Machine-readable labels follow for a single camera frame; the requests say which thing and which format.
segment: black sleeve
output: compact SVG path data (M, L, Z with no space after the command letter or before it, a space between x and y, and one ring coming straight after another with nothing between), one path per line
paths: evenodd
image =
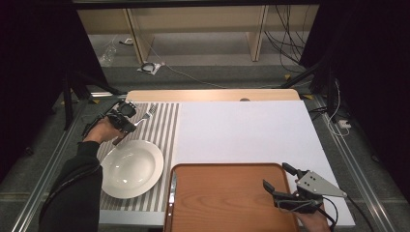
M40 214L39 231L98 231L103 168L97 159L100 144L78 144L66 161Z

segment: white plate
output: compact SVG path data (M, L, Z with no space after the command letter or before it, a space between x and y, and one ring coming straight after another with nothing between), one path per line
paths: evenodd
M111 150L102 161L102 190L127 199L149 190L163 170L161 150L153 143L131 140Z

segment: wooden tray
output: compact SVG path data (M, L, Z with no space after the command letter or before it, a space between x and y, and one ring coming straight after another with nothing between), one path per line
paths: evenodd
M172 222L164 231L299 231L296 218L275 208L263 188L265 179L289 192L276 163L179 164L171 173L177 188Z

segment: white tabletop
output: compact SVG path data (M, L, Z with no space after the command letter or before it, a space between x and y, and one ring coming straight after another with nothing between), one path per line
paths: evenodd
M177 132L172 166L287 162L297 169L315 171L337 186L302 101L184 102ZM296 190L296 177L287 174L287 178L290 189ZM355 225L345 200L329 198L337 205L337 226ZM334 207L327 201L325 209L332 218L336 217Z

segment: metal rail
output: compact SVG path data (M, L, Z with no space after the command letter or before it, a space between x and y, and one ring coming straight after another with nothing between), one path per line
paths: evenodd
M70 127L63 132L60 140L58 141L57 147L54 149L54 152L51 156L51 159L48 161L45 170L40 177L40 180L37 182L36 186L34 187L30 197L28 198L27 202L25 203L22 211L20 212L19 216L15 221L15 226L13 227L13 232L23 232L26 231L31 220L33 219L34 214L37 212L37 209L40 206L40 203L43 199L44 192L50 181L55 173L58 163L64 154L64 151L67 148L68 141L70 140L73 129L79 120L82 111L86 107L88 101L81 101L78 104L78 110L75 113L75 117L73 119L72 124Z
M324 100L320 96L316 96L315 101L319 107L326 106ZM326 116L323 117L323 120L325 121L325 124L328 124L329 116L327 114L325 115ZM341 134L338 127L333 126L332 123L330 124L330 127L332 127L335 132ZM365 173L356 161L355 156L353 155L344 138L342 136L336 136L332 132L331 136L336 143L337 148L340 151L340 154L343 157L343 160L353 177L353 180L355 181L360 193L362 194L362 197L366 202L368 209L377 224L377 227L380 229L380 231L396 231L393 222L390 220L386 212L386 209L378 199Z

